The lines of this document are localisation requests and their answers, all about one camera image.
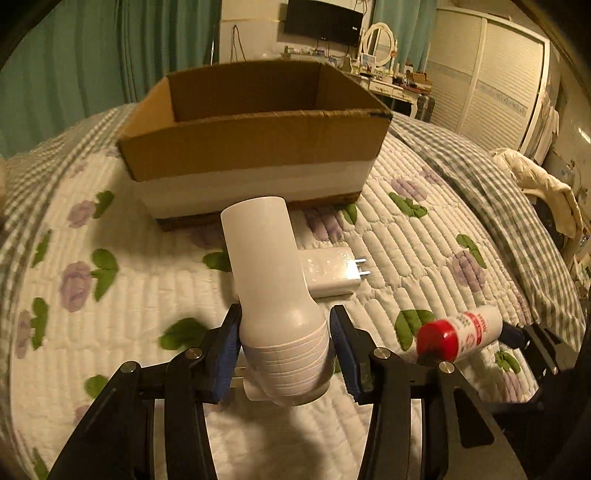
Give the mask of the white funnel-shaped bottle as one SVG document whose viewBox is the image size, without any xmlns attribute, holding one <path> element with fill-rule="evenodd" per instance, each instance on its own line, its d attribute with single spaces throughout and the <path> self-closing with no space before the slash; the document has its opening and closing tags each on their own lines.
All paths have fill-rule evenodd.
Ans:
<svg viewBox="0 0 591 480">
<path fill-rule="evenodd" d="M 287 204 L 260 197 L 221 213 L 235 292 L 249 399 L 300 406 L 329 390 L 334 365 L 329 325 L 311 298 Z"/>
</svg>

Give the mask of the white floral quilted mat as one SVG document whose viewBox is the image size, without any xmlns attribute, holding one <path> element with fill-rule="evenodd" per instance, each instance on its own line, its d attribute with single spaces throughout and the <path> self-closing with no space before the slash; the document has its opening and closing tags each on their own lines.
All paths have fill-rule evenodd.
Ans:
<svg viewBox="0 0 591 480">
<path fill-rule="evenodd" d="M 351 207 L 295 212 L 301 249 L 346 246 L 368 271 L 344 303 L 377 344 L 416 356 L 420 321 L 496 305 L 528 324 L 526 295 L 461 197 L 388 136 Z M 12 299 L 9 406 L 29 475 L 46 477 L 74 427 L 127 360 L 165 362 L 218 326 L 232 300 L 221 228 L 164 232 L 116 154 L 69 162 L 46 208 Z M 222 479 L 353 479 L 370 409 L 335 375 L 297 408 L 230 392 L 205 410 Z"/>
</svg>

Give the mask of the teal curtain left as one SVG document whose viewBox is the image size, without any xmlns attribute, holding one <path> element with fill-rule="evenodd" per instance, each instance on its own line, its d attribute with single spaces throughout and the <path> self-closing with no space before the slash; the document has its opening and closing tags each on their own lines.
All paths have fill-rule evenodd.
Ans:
<svg viewBox="0 0 591 480">
<path fill-rule="evenodd" d="M 1 68 L 2 155 L 216 62 L 220 19 L 218 1 L 59 2 Z"/>
</svg>

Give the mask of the brown cardboard box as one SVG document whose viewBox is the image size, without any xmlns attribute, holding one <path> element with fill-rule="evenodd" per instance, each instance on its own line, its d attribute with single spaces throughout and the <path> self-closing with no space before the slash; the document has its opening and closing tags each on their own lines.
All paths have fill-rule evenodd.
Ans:
<svg viewBox="0 0 591 480">
<path fill-rule="evenodd" d="M 163 77 L 117 147 L 150 216 L 174 230 L 263 196 L 296 209 L 355 202 L 392 119 L 327 64 L 216 64 Z"/>
</svg>

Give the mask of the white dressing table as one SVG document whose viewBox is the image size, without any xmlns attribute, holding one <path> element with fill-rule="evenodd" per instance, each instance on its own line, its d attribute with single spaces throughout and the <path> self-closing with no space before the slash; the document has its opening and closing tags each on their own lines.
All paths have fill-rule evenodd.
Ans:
<svg viewBox="0 0 591 480">
<path fill-rule="evenodd" d="M 393 112 L 424 122 L 431 121 L 435 100 L 429 95 L 374 77 L 356 74 L 351 75 L 351 78 L 379 98 Z"/>
</svg>

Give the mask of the cream puffer jacket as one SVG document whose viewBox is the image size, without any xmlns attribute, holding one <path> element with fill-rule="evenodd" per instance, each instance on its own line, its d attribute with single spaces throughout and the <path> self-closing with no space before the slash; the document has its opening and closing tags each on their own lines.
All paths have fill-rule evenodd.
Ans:
<svg viewBox="0 0 591 480">
<path fill-rule="evenodd" d="M 489 155 L 526 195 L 534 195 L 548 205 L 560 234 L 576 241 L 581 238 L 582 215 L 569 185 L 516 150 L 498 148 Z"/>
</svg>

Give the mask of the grey checked bed cover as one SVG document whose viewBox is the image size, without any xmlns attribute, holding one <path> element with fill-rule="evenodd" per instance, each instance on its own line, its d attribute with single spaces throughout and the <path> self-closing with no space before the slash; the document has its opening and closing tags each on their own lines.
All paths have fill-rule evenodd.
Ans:
<svg viewBox="0 0 591 480">
<path fill-rule="evenodd" d="M 14 332 L 26 267 L 43 233 L 42 221 L 61 183 L 86 164 L 103 167 L 115 136 L 135 105 L 124 104 L 78 122 L 33 150 L 9 159 L 8 198 L 1 229 L 1 350 Z M 580 348 L 585 320 L 573 281 L 549 234 L 513 180 L 469 141 L 419 121 L 394 119 L 377 167 L 418 161 L 427 176 L 451 188 L 491 237 L 536 321 Z"/>
</svg>

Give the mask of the white charger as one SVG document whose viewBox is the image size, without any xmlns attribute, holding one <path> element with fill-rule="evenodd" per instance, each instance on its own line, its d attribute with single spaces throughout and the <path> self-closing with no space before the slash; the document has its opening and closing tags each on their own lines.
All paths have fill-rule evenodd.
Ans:
<svg viewBox="0 0 591 480">
<path fill-rule="evenodd" d="M 352 295 L 370 275 L 367 259 L 356 258 L 349 247 L 305 249 L 298 254 L 308 292 L 314 299 Z"/>
</svg>

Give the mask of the white louvered wardrobe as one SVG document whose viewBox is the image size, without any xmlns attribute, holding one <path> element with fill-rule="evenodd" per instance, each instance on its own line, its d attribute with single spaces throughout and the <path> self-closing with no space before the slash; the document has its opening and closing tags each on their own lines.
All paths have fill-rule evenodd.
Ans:
<svg viewBox="0 0 591 480">
<path fill-rule="evenodd" d="M 485 150 L 534 146 L 550 67 L 550 42 L 509 20 L 444 7 L 426 66 L 431 123 Z"/>
</svg>

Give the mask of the oval white vanity mirror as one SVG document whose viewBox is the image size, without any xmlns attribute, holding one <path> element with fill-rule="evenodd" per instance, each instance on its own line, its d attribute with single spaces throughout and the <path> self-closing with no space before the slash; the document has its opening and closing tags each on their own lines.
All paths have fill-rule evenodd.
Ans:
<svg viewBox="0 0 591 480">
<path fill-rule="evenodd" d="M 360 63 L 367 71 L 390 67 L 398 53 L 398 40 L 384 22 L 370 25 L 361 43 Z"/>
</svg>

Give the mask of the black wall television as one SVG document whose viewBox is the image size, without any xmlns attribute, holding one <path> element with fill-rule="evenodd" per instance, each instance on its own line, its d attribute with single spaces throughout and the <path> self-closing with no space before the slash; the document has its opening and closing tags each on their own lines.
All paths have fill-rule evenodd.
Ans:
<svg viewBox="0 0 591 480">
<path fill-rule="evenodd" d="M 290 1 L 284 33 L 355 47 L 359 44 L 363 14 L 322 1 Z"/>
</svg>

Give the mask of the teal curtain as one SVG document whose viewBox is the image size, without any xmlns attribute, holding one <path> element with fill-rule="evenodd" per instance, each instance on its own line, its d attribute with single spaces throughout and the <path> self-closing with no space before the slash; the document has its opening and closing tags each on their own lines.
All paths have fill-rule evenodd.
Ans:
<svg viewBox="0 0 591 480">
<path fill-rule="evenodd" d="M 1 68 L 2 155 L 216 62 L 220 19 L 218 1 L 59 2 Z"/>
<path fill-rule="evenodd" d="M 426 67 L 431 36 L 436 23 L 437 0 L 376 0 L 374 23 L 386 23 L 398 42 L 394 63 L 403 70 L 412 65 L 415 71 Z"/>
</svg>

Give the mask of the white bottle red cap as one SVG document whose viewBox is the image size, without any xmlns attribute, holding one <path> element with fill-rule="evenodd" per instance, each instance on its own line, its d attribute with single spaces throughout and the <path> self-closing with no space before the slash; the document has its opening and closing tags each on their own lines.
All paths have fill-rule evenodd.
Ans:
<svg viewBox="0 0 591 480">
<path fill-rule="evenodd" d="M 455 362 L 497 341 L 503 328 L 499 309 L 485 305 L 421 327 L 417 353 L 437 360 Z"/>
</svg>

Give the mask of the teal curtain right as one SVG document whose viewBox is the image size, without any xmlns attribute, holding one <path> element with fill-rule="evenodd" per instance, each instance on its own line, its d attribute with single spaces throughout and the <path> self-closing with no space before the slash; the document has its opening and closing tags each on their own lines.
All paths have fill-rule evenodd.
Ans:
<svg viewBox="0 0 591 480">
<path fill-rule="evenodd" d="M 394 63 L 403 70 L 412 65 L 415 71 L 426 67 L 431 36 L 436 23 L 437 0 L 376 0 L 374 23 L 386 23 L 398 42 Z"/>
</svg>

